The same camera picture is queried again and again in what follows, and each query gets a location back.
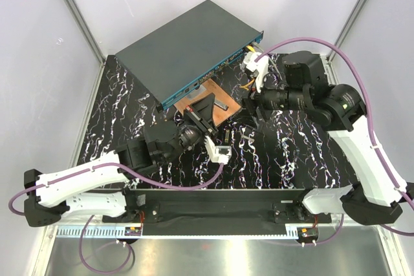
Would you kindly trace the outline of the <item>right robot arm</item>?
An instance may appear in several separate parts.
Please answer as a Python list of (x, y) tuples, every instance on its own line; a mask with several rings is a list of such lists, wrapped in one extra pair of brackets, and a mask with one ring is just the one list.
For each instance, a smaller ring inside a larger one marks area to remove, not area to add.
[(392, 168), (368, 127), (367, 101), (350, 85), (330, 84), (323, 61), (309, 51), (282, 59), (286, 80), (266, 85), (271, 59), (249, 51), (243, 68), (253, 86), (243, 105), (255, 118), (267, 120), (274, 111), (301, 111), (319, 125), (342, 149), (357, 182), (333, 189), (306, 190), (294, 205), (295, 217), (308, 222), (320, 213), (341, 213), (365, 225), (393, 224), (402, 214), (401, 203), (413, 199), (413, 184)]

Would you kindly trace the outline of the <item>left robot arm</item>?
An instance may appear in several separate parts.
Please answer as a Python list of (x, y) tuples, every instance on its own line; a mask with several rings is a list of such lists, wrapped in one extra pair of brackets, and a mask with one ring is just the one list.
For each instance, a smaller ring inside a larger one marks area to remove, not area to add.
[(97, 187), (133, 178), (162, 189), (182, 190), (181, 186), (156, 182), (149, 176), (198, 143), (204, 142), (208, 148), (214, 148), (211, 141), (217, 134), (213, 122), (214, 101), (214, 94), (209, 94), (185, 108), (180, 125), (173, 120), (154, 124), (142, 137), (83, 165), (49, 174), (36, 169), (26, 171), (27, 198), (23, 215), (28, 225), (48, 226), (63, 216), (88, 214), (134, 221), (139, 216), (140, 206), (124, 193), (93, 193)]

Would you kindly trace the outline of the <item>small clear plug part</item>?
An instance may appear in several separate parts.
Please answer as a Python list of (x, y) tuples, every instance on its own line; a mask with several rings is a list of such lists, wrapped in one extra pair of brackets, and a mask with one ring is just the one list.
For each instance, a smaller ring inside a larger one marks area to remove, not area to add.
[(252, 137), (246, 136), (244, 134), (241, 134), (241, 138), (248, 140), (249, 142), (252, 142), (252, 143), (254, 143), (255, 141)]

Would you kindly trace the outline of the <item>wooden board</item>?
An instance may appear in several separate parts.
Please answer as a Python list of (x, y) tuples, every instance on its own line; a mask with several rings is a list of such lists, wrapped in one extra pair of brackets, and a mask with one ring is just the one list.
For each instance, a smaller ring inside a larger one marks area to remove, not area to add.
[(174, 104), (174, 107), (179, 112), (184, 112), (184, 109), (191, 103), (198, 101), (205, 96), (209, 95), (209, 93), (214, 93), (215, 97), (226, 104), (228, 106), (228, 110), (224, 111), (220, 109), (218, 106), (214, 105), (213, 108), (213, 120), (215, 125), (218, 127), (220, 124), (222, 124), (224, 121), (229, 119), (231, 116), (233, 116), (235, 113), (239, 112), (241, 109), (240, 104), (238, 104), (227, 92), (225, 92), (214, 80), (209, 79), (205, 81), (202, 84), (204, 87), (206, 87), (207, 91), (203, 92), (201, 95), (197, 96), (194, 100), (188, 100), (186, 96), (191, 92), (187, 93), (185, 97), (180, 99), (178, 102)]

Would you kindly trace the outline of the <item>small brass metal part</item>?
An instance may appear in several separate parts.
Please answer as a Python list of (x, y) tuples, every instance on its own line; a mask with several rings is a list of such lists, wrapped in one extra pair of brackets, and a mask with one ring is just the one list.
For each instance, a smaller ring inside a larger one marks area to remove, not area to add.
[(230, 130), (227, 129), (226, 132), (225, 132), (224, 142), (228, 143), (229, 140), (230, 140)]

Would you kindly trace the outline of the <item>black marble pattern mat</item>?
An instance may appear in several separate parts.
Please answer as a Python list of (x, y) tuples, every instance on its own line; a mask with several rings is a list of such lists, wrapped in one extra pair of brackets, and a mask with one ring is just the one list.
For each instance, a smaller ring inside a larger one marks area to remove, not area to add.
[[(166, 120), (180, 123), (182, 115), (174, 107), (158, 112), (145, 86), (108, 57), (78, 163), (99, 158)], [(239, 112), (219, 126), (218, 144), (224, 143), (227, 129), (232, 157), (213, 183), (215, 189), (334, 188), (357, 181), (338, 144), (302, 112), (278, 111), (260, 125)]]

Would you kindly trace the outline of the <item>grey metal bracket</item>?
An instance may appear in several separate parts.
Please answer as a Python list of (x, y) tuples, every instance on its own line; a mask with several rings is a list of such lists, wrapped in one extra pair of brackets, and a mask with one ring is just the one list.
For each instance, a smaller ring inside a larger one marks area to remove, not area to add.
[[(194, 90), (192, 90), (186, 98), (188, 100), (194, 100), (197, 96), (201, 95), (203, 92), (206, 92), (207, 89), (203, 85), (198, 85)], [(227, 111), (228, 106), (224, 104), (223, 102), (219, 101), (217, 98), (215, 98), (214, 104), (218, 106), (220, 109)]]

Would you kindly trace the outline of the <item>teal network switch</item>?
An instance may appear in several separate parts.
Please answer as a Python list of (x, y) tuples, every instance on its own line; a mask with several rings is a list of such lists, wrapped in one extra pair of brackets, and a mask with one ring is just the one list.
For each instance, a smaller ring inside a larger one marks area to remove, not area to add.
[(260, 43), (263, 32), (205, 0), (116, 53), (163, 111)]

